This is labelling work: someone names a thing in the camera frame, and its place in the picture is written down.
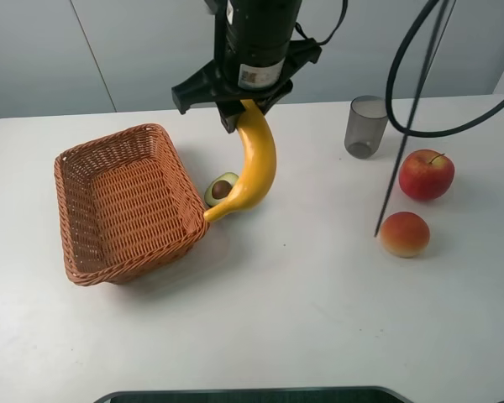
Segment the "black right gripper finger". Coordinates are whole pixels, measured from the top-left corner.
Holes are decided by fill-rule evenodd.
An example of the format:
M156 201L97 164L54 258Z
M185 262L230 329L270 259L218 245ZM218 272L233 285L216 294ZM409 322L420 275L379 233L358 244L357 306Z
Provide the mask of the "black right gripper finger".
M268 97L255 100L255 104L263 115L266 115L283 97L290 94L293 89L292 80L288 80L283 86L270 94Z

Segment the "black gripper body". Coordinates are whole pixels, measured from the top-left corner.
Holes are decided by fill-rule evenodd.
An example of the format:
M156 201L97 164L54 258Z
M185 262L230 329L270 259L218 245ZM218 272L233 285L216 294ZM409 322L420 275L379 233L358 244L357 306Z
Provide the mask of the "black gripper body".
M222 66L209 61L199 71L171 88L177 110L184 114L191 106L208 102L256 100L268 97L283 86L307 63L317 63L322 47L315 39L292 40L286 57L269 67L241 65L237 78L229 80Z

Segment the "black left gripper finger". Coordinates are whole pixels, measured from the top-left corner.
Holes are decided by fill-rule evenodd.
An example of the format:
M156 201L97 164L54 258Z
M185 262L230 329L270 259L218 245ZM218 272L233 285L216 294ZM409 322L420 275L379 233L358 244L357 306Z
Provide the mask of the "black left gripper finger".
M245 111L246 108L240 100L218 102L220 120L227 133L235 131L239 118Z

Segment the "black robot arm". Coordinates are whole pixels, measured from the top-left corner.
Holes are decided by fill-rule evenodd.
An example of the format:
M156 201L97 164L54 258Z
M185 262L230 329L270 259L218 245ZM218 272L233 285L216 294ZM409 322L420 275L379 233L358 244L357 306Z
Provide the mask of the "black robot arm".
M292 77L317 63L315 39L293 40L300 1L207 1L214 15L213 59L171 88L180 114L193 105L216 104L228 133L237 128L251 100L267 114L292 91Z

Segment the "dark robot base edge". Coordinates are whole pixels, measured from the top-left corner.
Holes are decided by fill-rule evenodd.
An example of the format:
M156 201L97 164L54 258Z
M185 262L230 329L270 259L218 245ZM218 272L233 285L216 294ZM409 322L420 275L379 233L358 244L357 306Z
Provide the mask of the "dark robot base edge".
M137 390L107 394L97 402L410 402L379 386L233 390Z

